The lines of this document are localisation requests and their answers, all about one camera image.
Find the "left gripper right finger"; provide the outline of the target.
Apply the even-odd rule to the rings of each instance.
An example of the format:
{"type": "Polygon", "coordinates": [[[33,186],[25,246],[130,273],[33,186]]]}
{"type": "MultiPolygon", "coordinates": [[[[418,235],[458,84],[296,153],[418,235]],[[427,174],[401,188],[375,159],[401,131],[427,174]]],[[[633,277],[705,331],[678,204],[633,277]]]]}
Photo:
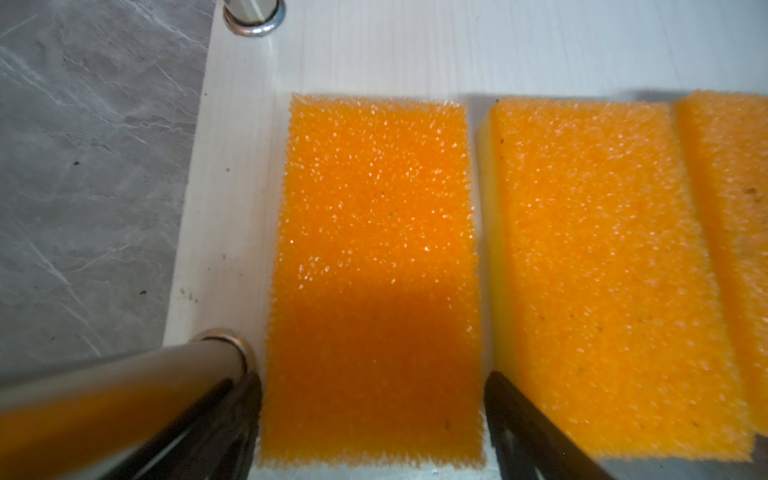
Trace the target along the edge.
{"type": "Polygon", "coordinates": [[[503,479],[611,477],[499,371],[485,382],[484,406],[503,479]]]}

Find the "orange sponge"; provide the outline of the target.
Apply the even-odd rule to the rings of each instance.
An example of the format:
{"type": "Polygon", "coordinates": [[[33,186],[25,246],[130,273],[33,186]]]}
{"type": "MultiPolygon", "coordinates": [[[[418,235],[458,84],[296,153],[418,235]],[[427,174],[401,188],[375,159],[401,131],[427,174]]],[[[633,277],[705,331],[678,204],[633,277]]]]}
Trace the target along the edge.
{"type": "Polygon", "coordinates": [[[765,435],[767,99],[696,91],[675,110],[752,420],[765,435]]]}
{"type": "Polygon", "coordinates": [[[495,369],[593,457],[749,460],[671,108],[507,97],[477,141],[495,369]]]}

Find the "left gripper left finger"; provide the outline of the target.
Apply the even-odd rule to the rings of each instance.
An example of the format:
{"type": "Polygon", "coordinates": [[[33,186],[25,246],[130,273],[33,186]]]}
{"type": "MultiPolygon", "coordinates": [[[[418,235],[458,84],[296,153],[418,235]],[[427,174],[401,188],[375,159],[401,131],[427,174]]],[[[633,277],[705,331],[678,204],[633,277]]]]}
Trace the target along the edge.
{"type": "Polygon", "coordinates": [[[104,479],[245,479],[259,434],[262,386],[223,380],[104,479]]]}

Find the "pale yellow sponge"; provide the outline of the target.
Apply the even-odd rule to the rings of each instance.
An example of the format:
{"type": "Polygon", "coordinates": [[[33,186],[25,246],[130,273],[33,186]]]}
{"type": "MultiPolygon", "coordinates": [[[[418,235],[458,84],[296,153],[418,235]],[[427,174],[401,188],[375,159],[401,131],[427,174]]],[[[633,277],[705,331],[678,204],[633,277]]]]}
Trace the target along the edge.
{"type": "Polygon", "coordinates": [[[292,98],[261,464],[484,465],[470,173],[462,104],[292,98]]]}

